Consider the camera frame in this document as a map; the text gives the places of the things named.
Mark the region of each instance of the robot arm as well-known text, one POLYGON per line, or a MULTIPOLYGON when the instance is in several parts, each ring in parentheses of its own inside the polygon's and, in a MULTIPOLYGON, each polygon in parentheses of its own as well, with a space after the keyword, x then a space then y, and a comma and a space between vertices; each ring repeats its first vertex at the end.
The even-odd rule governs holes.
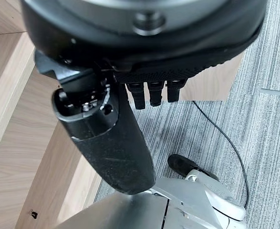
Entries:
POLYGON ((188 78, 230 60, 258 36, 267 0, 22 0, 42 74, 62 89, 58 119, 88 162, 116 190, 151 188, 150 153, 129 107, 179 98, 188 78))

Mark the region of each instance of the light wood surface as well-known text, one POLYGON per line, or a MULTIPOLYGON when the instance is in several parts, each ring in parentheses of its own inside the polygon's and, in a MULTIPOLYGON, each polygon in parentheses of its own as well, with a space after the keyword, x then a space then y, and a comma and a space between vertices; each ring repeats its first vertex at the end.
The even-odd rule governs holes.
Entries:
POLYGON ((19 0, 0 0, 0 34, 24 31, 19 0))
POLYGON ((33 71, 0 143, 0 229, 15 228, 55 129, 50 97, 57 85, 33 71))
POLYGON ((0 141, 34 68, 27 33, 0 35, 0 141))
MULTIPOLYGON (((193 78, 188 79, 184 88, 180 90, 179 100, 216 101, 226 100, 235 79, 243 53, 230 61, 216 67, 205 69, 193 78)), ((145 87, 145 100, 149 101, 147 84, 145 87)), ((167 88, 162 90, 162 100, 167 100, 167 88)))
POLYGON ((58 123, 25 200, 16 229, 51 229, 81 211, 94 184, 95 174, 58 123), (31 216, 32 210, 38 213, 37 219, 31 216))

